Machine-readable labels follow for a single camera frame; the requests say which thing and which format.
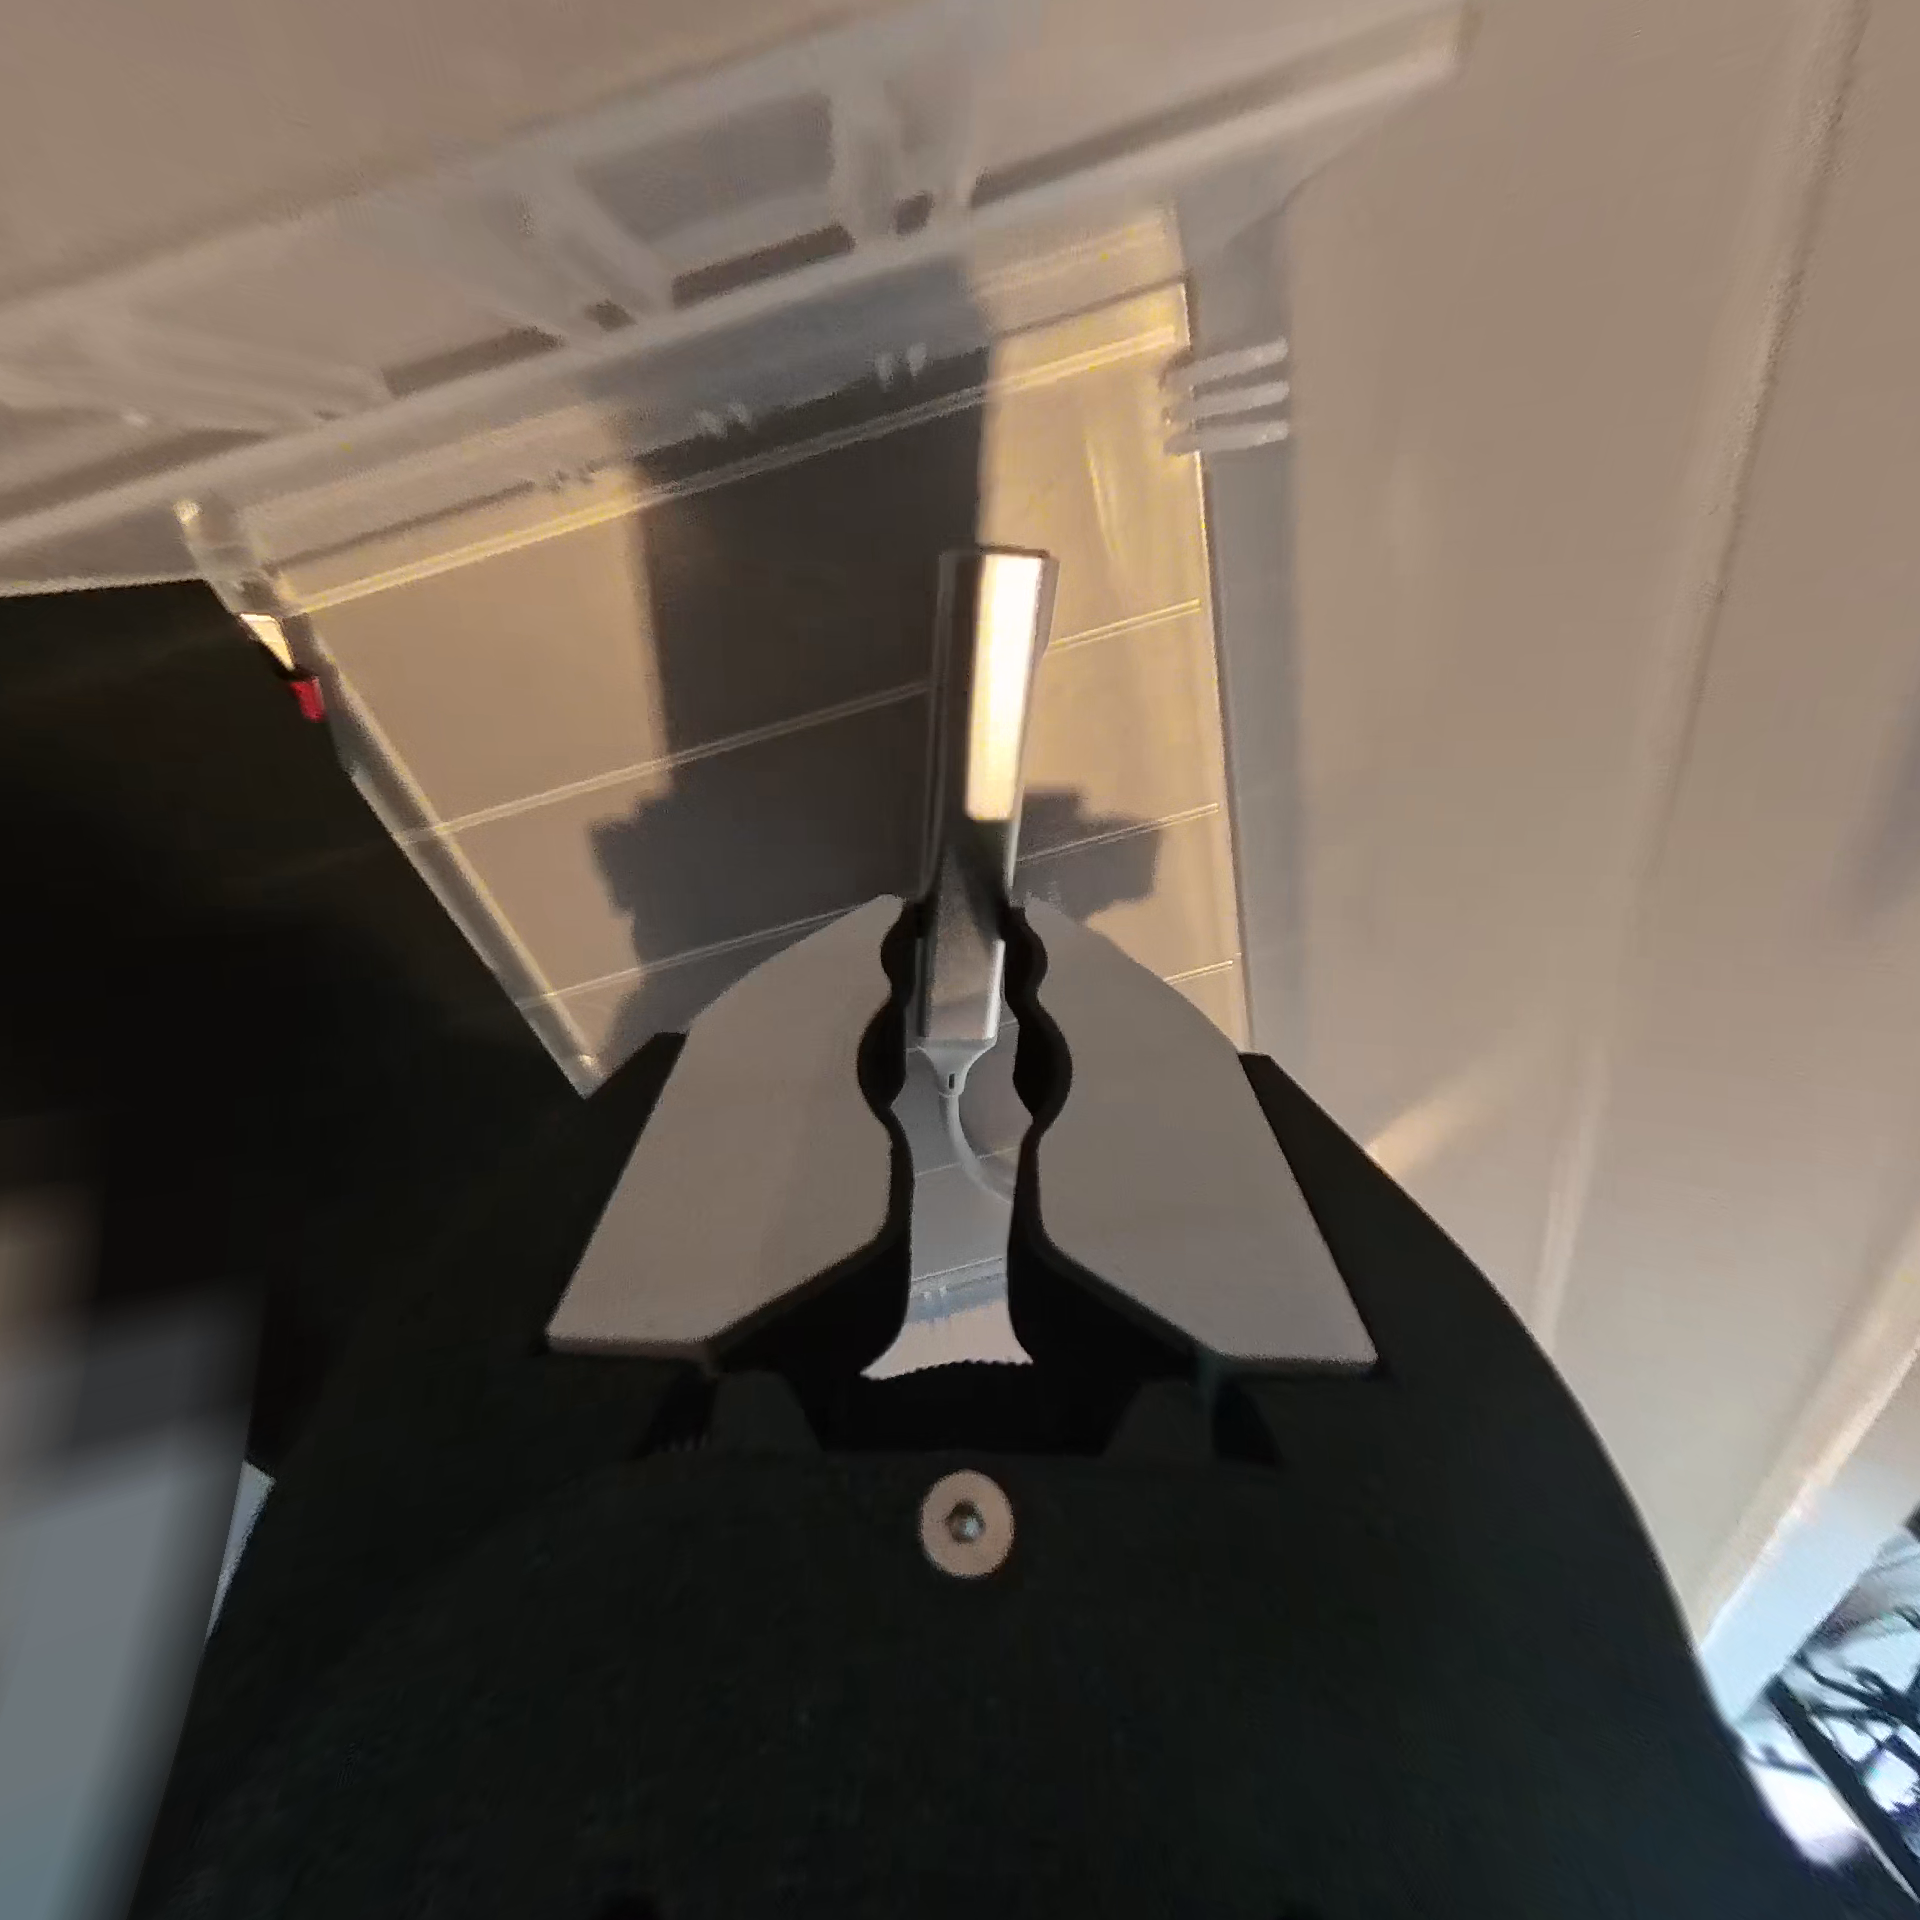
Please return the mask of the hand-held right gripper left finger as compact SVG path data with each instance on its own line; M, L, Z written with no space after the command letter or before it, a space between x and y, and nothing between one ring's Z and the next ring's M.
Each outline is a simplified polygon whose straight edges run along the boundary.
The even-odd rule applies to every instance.
M897 1191L891 1097L858 1058L891 1011L877 896L756 964L690 1024L547 1323L557 1354L706 1360L867 1252Z

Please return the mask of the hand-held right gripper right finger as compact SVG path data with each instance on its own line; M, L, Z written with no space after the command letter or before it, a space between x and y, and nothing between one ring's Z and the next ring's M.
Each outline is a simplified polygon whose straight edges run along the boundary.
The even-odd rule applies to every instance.
M1148 1332L1252 1375L1367 1375L1375 1344L1241 1054L1054 903L1023 908L1022 1176L1042 1252Z

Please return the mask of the clear plastic bin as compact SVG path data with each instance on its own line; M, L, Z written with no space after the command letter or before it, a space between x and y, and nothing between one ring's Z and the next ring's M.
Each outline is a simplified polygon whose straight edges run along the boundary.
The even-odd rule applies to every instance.
M1915 4L4 4L4 604L217 585L587 1088L1023 888L1562 1362L1756 1689L1915 1510Z

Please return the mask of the silver usb hub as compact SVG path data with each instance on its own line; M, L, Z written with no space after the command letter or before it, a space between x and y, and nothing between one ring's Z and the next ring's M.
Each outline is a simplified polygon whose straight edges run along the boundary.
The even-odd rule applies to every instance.
M908 1046L933 1073L956 1164L1001 1202L1014 1199L1014 1176L971 1145L962 1103L1001 1032L1023 750L1055 585L1059 566L1037 548L954 548L941 556L933 634Z

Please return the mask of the black divider panel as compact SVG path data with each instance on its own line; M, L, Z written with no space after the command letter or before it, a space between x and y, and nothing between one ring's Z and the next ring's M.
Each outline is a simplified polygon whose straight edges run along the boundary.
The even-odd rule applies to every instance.
M339 1347L566 1080L210 590L7 598L3 776L4 1180L87 1306Z

